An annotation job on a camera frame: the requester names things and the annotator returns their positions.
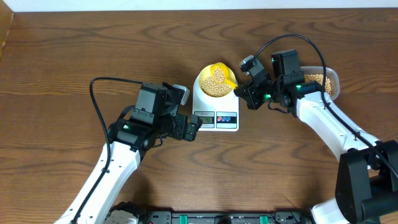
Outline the white digital kitchen scale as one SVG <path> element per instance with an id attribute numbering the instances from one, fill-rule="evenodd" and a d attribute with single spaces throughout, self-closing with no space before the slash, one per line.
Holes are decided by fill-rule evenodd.
<path id="1" fill-rule="evenodd" d="M 193 86 L 192 113 L 202 120 L 200 131 L 235 132 L 239 129 L 239 99 L 233 91 L 222 97 L 207 95 L 199 76 Z"/>

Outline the clear plastic container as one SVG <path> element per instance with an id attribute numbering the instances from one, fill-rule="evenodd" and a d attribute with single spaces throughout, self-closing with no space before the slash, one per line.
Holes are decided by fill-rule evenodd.
<path id="1" fill-rule="evenodd" d="M 322 74 L 323 75 L 323 67 L 316 67 L 316 66 L 306 66 L 306 67 L 301 67 L 301 69 L 304 71 L 304 74 Z M 330 98 L 332 100 L 335 100 L 338 95 L 340 94 L 340 82 L 337 73 L 327 67 L 326 68 L 326 78 L 329 78 L 331 80 L 331 95 Z"/>

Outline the yellow measuring scoop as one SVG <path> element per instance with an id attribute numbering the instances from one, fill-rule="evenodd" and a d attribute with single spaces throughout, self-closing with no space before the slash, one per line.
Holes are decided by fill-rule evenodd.
<path id="1" fill-rule="evenodd" d="M 231 89 L 237 87 L 236 81 L 232 80 L 232 71 L 223 63 L 214 63 L 210 67 L 211 76 L 214 78 L 215 82 L 220 84 L 226 84 Z"/>

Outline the soybeans in yellow bowl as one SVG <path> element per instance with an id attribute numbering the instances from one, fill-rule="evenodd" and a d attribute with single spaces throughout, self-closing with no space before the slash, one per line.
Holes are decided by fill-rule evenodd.
<path id="1" fill-rule="evenodd" d="M 224 75 L 210 75 L 203 79 L 201 89 L 212 97 L 226 96 L 232 91 L 232 88 L 224 81 Z"/>

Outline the pale yellow bowl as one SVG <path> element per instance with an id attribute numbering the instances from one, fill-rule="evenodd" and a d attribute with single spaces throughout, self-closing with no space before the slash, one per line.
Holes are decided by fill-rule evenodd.
<path id="1" fill-rule="evenodd" d="M 199 74 L 198 82 L 199 82 L 199 87 L 200 88 L 201 88 L 203 79 L 206 78 L 206 77 L 209 77 L 211 75 L 210 67 L 211 67 L 211 65 L 205 67 Z M 235 77 L 233 76 L 233 72 L 232 72 L 231 79 L 236 81 Z"/>

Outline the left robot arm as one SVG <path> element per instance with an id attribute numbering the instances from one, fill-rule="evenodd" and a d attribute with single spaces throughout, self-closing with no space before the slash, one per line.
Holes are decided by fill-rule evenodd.
<path id="1" fill-rule="evenodd" d="M 97 164 L 58 223 L 104 223 L 122 186 L 157 140 L 194 141 L 201 120 L 178 113 L 189 94 L 181 85 L 143 83 L 137 103 L 105 127 Z"/>

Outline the pile of soybeans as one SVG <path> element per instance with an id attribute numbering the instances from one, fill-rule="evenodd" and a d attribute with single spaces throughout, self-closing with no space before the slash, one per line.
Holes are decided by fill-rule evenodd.
<path id="1" fill-rule="evenodd" d="M 322 74 L 305 74 L 305 82 L 312 82 L 316 81 L 320 85 L 323 83 L 323 75 Z M 331 87 L 331 80 L 326 78 L 325 80 L 325 91 L 331 95 L 332 87 Z"/>

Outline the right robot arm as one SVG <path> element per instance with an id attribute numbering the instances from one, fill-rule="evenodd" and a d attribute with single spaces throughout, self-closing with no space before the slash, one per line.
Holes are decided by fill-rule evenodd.
<path id="1" fill-rule="evenodd" d="M 234 93 L 250 110 L 280 104 L 309 125 L 339 162 L 335 196 L 310 209 L 304 223 L 379 223 L 397 211 L 397 142 L 382 142 L 347 117 L 316 81 L 306 82 L 296 50 L 272 54 L 275 79 L 253 55 L 240 63 L 251 80 Z"/>

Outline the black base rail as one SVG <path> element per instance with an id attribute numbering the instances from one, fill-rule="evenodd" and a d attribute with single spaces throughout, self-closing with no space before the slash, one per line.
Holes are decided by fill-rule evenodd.
<path id="1" fill-rule="evenodd" d="M 111 208 L 108 224 L 311 224 L 306 212 L 277 210 L 266 213 L 176 212 L 170 208 L 143 209 L 131 202 Z"/>

